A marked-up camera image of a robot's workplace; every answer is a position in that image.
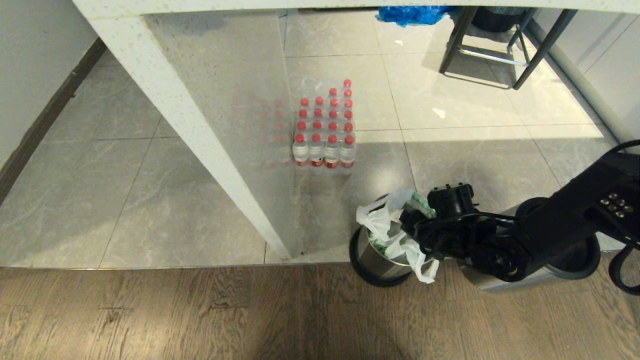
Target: robotic arm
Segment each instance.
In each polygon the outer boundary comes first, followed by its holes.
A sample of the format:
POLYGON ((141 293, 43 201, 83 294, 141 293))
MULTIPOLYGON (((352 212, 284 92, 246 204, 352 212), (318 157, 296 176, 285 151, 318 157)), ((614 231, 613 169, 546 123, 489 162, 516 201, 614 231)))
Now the robotic arm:
POLYGON ((407 210, 402 229, 424 253, 506 282, 524 279, 600 231, 627 244, 610 274, 622 290, 640 295, 640 286, 620 281, 622 262, 640 250, 640 156, 618 151, 636 145, 640 140, 611 149, 548 199, 522 203, 515 215, 478 211, 469 184, 434 188, 427 200, 438 217, 407 210))

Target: plastic bag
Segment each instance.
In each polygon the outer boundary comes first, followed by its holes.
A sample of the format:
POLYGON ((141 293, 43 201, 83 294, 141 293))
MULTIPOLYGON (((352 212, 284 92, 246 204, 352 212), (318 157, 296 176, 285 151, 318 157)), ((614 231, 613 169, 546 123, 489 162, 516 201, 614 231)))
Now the plastic bag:
POLYGON ((408 24, 433 25, 454 8, 455 6, 381 6, 376 17, 384 22, 395 22, 403 28, 408 24))
POLYGON ((433 258, 426 258, 420 251, 418 243, 400 230, 391 238, 388 235, 392 222, 399 222, 406 204, 414 202, 421 207, 421 211, 428 217, 435 217, 435 212, 428 207, 426 200, 413 190, 400 190, 384 196, 368 206, 359 206, 356 210, 356 221, 364 225, 369 231, 369 241, 388 259, 406 256, 406 262, 411 266, 419 281, 430 284, 435 281, 440 262, 433 258), (423 273, 422 267, 431 262, 423 273))

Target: white plastic bag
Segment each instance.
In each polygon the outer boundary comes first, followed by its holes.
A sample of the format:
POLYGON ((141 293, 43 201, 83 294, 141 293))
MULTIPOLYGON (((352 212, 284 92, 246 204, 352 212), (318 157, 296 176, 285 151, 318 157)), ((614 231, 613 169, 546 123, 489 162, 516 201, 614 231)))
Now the white plastic bag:
POLYGON ((391 238, 388 235, 389 229, 391 229, 391 222, 399 222, 402 209, 412 195, 413 190, 400 190, 388 194, 368 206, 359 206, 356 210, 356 221, 371 232, 369 241, 371 241, 372 245, 385 247, 385 257, 395 259, 404 254, 418 280, 431 284, 435 281, 440 262, 433 258, 427 260, 426 255, 420 251, 418 243, 409 238, 404 231, 400 230, 399 233, 391 238), (384 205, 382 208, 372 211, 382 205, 384 205), (423 273, 422 267, 429 262, 431 262, 431 265, 423 273))

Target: blue plastic bag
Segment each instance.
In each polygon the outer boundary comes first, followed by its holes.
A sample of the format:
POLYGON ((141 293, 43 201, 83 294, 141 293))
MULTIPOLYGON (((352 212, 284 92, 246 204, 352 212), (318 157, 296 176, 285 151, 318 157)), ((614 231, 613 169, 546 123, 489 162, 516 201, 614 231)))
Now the blue plastic bag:
POLYGON ((384 22, 395 22, 403 28, 408 24, 433 25, 454 8, 455 6, 381 6, 376 17, 384 22))

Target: metal stool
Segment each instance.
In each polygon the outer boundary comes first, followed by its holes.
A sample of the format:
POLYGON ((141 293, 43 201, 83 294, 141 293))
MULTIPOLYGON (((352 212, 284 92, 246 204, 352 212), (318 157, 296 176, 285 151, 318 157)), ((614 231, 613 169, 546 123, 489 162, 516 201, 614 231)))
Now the metal stool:
POLYGON ((545 39, 542 41, 542 44, 540 44, 540 47, 536 51, 536 54, 533 56, 533 59, 529 61, 529 54, 527 53, 527 47, 524 44, 522 31, 527 27, 527 25, 533 18, 533 14, 535 13, 536 9, 528 9, 520 24, 517 25, 516 32, 513 34, 511 40, 509 41, 509 44, 507 45, 507 51, 510 53, 513 44, 515 44, 517 39, 520 39, 526 61, 525 63, 523 63, 520 61, 500 58, 498 56, 478 53, 475 51, 464 49, 462 47, 462 39, 467 33, 467 29, 469 28, 469 25, 471 25, 471 20, 473 20, 474 16, 476 15, 476 11, 478 10, 478 8, 478 6, 465 6, 462 10, 460 18, 456 22, 456 25, 453 27, 453 31, 451 32, 451 36, 449 37, 447 51, 444 54, 442 63, 440 64, 440 73, 444 74, 445 71, 447 71, 447 68, 451 64, 451 60, 453 60, 453 56, 457 51, 463 54, 477 56, 487 60, 499 61, 501 63, 508 63, 512 65, 526 66, 526 69, 524 70, 522 75, 518 78, 518 80, 516 80, 515 84, 513 85, 514 90, 518 90, 522 86, 522 84, 524 84, 524 82, 527 80, 529 75, 531 75, 536 66, 538 66, 540 61, 542 61, 542 59, 544 59, 544 57, 547 55, 547 53, 554 45, 556 40, 560 37, 566 26, 569 25, 569 22, 571 21, 575 13, 578 12, 578 10, 564 9, 562 13, 560 13, 560 16, 554 23, 553 27, 551 27, 551 30, 549 30, 545 39))

